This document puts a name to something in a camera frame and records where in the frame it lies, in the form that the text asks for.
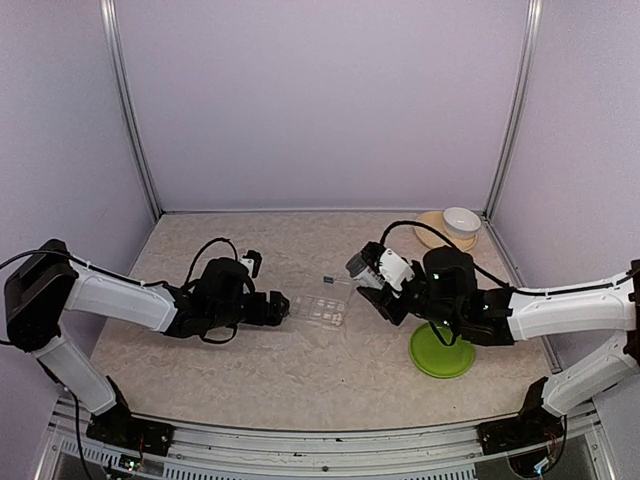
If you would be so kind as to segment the grey-capped orange pill bottle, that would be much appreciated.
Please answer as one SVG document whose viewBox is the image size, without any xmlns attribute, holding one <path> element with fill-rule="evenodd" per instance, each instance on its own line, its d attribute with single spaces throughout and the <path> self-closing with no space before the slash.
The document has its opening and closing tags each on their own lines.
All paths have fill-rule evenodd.
<svg viewBox="0 0 640 480">
<path fill-rule="evenodd" d="M 352 282 L 358 287 L 381 290 L 384 279 L 370 267 L 361 253 L 354 254 L 345 265 Z"/>
</svg>

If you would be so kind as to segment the clear plastic pill organizer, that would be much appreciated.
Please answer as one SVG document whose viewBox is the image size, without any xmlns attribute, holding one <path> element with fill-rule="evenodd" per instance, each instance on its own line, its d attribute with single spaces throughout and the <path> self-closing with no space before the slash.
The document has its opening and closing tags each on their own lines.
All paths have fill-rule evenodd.
<svg viewBox="0 0 640 480">
<path fill-rule="evenodd" d="M 353 291 L 352 282 L 345 277 L 324 274 L 303 274 L 290 287 L 292 294 L 290 316 L 323 328 L 339 328 L 320 319 L 323 312 L 347 312 Z"/>
</svg>

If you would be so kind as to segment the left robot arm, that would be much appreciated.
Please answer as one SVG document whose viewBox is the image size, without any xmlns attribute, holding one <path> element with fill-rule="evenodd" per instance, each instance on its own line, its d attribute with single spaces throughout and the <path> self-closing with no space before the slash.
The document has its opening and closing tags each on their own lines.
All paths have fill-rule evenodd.
<svg viewBox="0 0 640 480">
<path fill-rule="evenodd" d="M 187 277 L 179 287 L 110 272 L 73 256 L 57 239 L 16 258 L 22 264 L 4 285 L 6 344 L 31 354 L 84 404 L 94 425 L 121 445 L 139 436 L 139 421 L 116 384 L 66 337 L 63 312 L 96 314 L 210 343 L 209 332 L 218 328 L 277 327 L 290 309 L 281 292 L 255 288 L 262 257 L 254 250 L 213 259 L 199 278 Z"/>
</svg>

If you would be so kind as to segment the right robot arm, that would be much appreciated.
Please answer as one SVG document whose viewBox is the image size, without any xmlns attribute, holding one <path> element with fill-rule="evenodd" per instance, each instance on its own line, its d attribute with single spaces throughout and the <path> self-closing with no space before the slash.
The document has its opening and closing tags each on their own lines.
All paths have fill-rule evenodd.
<svg viewBox="0 0 640 480">
<path fill-rule="evenodd" d="M 436 338 L 483 347 L 512 346 L 560 333 L 610 330 L 612 337 L 559 374 L 532 384 L 511 433 L 535 442 L 576 405 L 639 372 L 639 264 L 591 284 L 560 289 L 482 290 L 470 254 L 443 246 L 409 262 L 369 242 L 346 264 L 358 292 L 387 321 L 408 315 L 428 322 Z"/>
</svg>

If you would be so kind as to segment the white pills in organizer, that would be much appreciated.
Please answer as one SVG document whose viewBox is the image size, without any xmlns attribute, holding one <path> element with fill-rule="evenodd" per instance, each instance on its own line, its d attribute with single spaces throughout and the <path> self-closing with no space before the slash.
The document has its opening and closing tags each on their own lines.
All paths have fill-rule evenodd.
<svg viewBox="0 0 640 480">
<path fill-rule="evenodd" d="M 320 315 L 320 319 L 324 322 L 328 322 L 332 325 L 339 326 L 344 321 L 344 314 L 340 311 L 323 312 Z"/>
</svg>

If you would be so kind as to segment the green plate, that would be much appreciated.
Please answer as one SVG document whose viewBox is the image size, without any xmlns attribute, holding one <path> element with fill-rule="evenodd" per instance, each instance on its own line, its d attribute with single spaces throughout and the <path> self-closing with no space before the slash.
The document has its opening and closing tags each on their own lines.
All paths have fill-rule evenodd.
<svg viewBox="0 0 640 480">
<path fill-rule="evenodd" d="M 451 332 L 426 323 L 418 327 L 409 340 L 409 355 L 423 373 L 437 379 L 451 379 L 465 374 L 475 360 L 473 345 L 465 340 L 452 342 Z"/>
</svg>

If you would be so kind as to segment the white ceramic bowl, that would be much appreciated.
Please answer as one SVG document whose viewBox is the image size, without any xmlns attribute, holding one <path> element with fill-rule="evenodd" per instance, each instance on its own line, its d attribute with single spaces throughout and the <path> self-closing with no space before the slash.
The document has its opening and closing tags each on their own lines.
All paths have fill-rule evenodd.
<svg viewBox="0 0 640 480">
<path fill-rule="evenodd" d="M 466 240 L 474 237 L 480 227 L 480 218 L 471 210 L 450 207 L 443 211 L 445 231 L 454 238 Z"/>
</svg>

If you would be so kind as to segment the front aluminium rail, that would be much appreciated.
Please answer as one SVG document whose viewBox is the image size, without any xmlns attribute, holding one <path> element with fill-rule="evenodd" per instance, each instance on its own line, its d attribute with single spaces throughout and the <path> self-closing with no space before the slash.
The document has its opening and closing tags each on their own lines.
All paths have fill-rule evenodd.
<svg viewBox="0 0 640 480">
<path fill-rule="evenodd" d="M 37 479 L 612 479 L 594 407 L 580 406 L 558 438 L 485 452 L 476 422 L 409 429 L 270 431 L 172 421 L 164 455 L 85 437 L 72 400 L 49 420 Z"/>
</svg>

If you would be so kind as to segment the right aluminium frame post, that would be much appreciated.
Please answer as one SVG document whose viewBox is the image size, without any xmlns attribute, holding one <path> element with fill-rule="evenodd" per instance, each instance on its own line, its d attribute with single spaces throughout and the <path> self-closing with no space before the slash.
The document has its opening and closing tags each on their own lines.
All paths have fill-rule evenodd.
<svg viewBox="0 0 640 480">
<path fill-rule="evenodd" d="M 506 185 L 508 171 L 512 163 L 518 131 L 525 110 L 530 75 L 534 65 L 543 5 L 544 2 L 542 0 L 530 0 L 528 2 L 523 43 L 514 93 L 507 117 L 506 130 L 500 147 L 498 164 L 491 183 L 489 195 L 483 209 L 483 216 L 487 222 L 491 222 L 495 218 L 500 197 Z"/>
</svg>

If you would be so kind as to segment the aluminium frame post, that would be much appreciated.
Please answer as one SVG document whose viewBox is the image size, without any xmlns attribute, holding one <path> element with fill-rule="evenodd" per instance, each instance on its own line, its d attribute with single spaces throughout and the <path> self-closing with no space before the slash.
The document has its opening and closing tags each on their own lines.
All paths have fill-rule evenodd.
<svg viewBox="0 0 640 480">
<path fill-rule="evenodd" d="M 120 109 L 133 154 L 134 165 L 141 182 L 142 192 L 150 214 L 153 220 L 158 222 L 164 214 L 164 211 L 162 209 L 157 188 L 145 155 L 142 137 L 136 118 L 133 98 L 127 78 L 123 44 L 118 25 L 116 2 L 113 0 L 100 1 L 100 11 L 107 47 L 115 75 Z"/>
<path fill-rule="evenodd" d="M 542 0 L 530 0 L 528 2 L 523 43 L 514 93 L 507 117 L 506 130 L 500 147 L 498 164 L 491 183 L 489 195 L 483 209 L 483 216 L 487 222 L 491 222 L 495 218 L 500 197 L 506 185 L 508 171 L 512 163 L 518 131 L 525 110 L 530 75 L 534 65 L 543 5 L 544 2 Z"/>
</svg>

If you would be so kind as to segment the left aluminium frame post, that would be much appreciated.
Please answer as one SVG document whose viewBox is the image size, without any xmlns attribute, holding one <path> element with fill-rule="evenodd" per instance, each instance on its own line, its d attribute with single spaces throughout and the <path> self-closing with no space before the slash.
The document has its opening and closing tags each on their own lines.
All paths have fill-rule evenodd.
<svg viewBox="0 0 640 480">
<path fill-rule="evenodd" d="M 136 118 L 133 98 L 127 78 L 123 44 L 118 25 L 116 2 L 113 0 L 100 1 L 100 11 L 107 47 L 115 75 L 120 109 L 133 154 L 134 165 L 141 182 L 142 192 L 150 214 L 153 220 L 158 222 L 164 214 L 164 211 L 162 209 L 157 188 L 145 155 L 142 137 Z"/>
</svg>

